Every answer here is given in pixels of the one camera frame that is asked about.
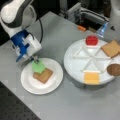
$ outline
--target red food item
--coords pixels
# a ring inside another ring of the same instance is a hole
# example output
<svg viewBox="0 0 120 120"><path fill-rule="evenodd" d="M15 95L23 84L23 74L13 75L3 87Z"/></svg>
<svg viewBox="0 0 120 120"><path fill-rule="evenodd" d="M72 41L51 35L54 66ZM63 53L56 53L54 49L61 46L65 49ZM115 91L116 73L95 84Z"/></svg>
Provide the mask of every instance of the red food item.
<svg viewBox="0 0 120 120"><path fill-rule="evenodd" d="M94 35L90 35L86 38L86 44L87 45L97 45L98 43L98 38Z"/></svg>

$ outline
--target food item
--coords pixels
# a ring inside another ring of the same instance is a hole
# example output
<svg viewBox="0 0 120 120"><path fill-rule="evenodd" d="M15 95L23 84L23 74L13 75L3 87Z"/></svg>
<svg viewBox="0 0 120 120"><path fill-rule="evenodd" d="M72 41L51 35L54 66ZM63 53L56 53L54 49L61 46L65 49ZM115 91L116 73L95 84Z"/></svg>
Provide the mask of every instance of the food item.
<svg viewBox="0 0 120 120"><path fill-rule="evenodd" d="M83 26L80 26L80 25L78 26L78 29L81 30L81 31L86 31L86 28L83 27Z"/></svg>
<svg viewBox="0 0 120 120"><path fill-rule="evenodd" d="M84 82L89 85L99 85L99 73L85 72Z"/></svg>
<svg viewBox="0 0 120 120"><path fill-rule="evenodd" d="M110 43L102 46L101 49L108 57L116 57L120 53L120 45L117 43L116 40L112 40Z"/></svg>
<svg viewBox="0 0 120 120"><path fill-rule="evenodd" d="M120 64L111 64L107 67L107 72L112 76L120 75Z"/></svg>
<svg viewBox="0 0 120 120"><path fill-rule="evenodd" d="M39 63L32 62L32 69L36 73L42 73L45 70L45 65L43 64L42 60Z"/></svg>
<svg viewBox="0 0 120 120"><path fill-rule="evenodd" d="M40 82L42 82L43 84L45 84L48 79L51 77L51 75L53 74L53 71L51 71L50 69L45 69L42 73L34 73L33 77L37 80L39 80Z"/></svg>
<svg viewBox="0 0 120 120"><path fill-rule="evenodd" d="M90 35L86 38L86 44L95 46L98 44L98 38L94 35Z"/></svg>

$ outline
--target round white tray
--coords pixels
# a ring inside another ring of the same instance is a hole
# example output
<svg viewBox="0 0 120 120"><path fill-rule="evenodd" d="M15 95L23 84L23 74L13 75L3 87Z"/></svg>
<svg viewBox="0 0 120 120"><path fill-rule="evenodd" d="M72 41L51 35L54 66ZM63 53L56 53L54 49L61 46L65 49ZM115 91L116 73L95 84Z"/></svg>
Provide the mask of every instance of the round white tray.
<svg viewBox="0 0 120 120"><path fill-rule="evenodd" d="M80 83L84 83L84 72L98 72L99 84L105 84L114 77L109 75L106 68L112 63L120 63L119 56L111 59L100 49L106 42L99 40L97 46L87 46L85 39L72 44L64 56L64 67L68 74Z"/></svg>

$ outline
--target cheese slice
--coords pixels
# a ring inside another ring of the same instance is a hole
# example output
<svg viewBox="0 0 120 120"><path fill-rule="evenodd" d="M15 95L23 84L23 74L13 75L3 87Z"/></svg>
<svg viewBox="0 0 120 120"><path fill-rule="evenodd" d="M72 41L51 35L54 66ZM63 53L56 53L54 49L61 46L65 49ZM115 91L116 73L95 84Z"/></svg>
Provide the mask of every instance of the cheese slice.
<svg viewBox="0 0 120 120"><path fill-rule="evenodd" d="M85 72L84 82L89 85L99 85L99 73L97 72Z"/></svg>

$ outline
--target brown cookie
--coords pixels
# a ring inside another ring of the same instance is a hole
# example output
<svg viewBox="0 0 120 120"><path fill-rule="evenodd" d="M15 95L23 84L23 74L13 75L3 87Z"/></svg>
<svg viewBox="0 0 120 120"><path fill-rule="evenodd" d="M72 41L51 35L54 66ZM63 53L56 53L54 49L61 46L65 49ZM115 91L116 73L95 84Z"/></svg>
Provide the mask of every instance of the brown cookie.
<svg viewBox="0 0 120 120"><path fill-rule="evenodd" d="M112 76L120 75L120 64L111 64L107 67L107 72Z"/></svg>
<svg viewBox="0 0 120 120"><path fill-rule="evenodd" d="M102 46L101 49L108 57L111 58L116 57L120 54L120 45L116 40L112 40L110 43L107 43L106 45Z"/></svg>
<svg viewBox="0 0 120 120"><path fill-rule="evenodd" d="M39 80L40 82L42 82L43 84L45 84L52 74L53 74L53 71L46 68L41 74L34 73L33 77Z"/></svg>

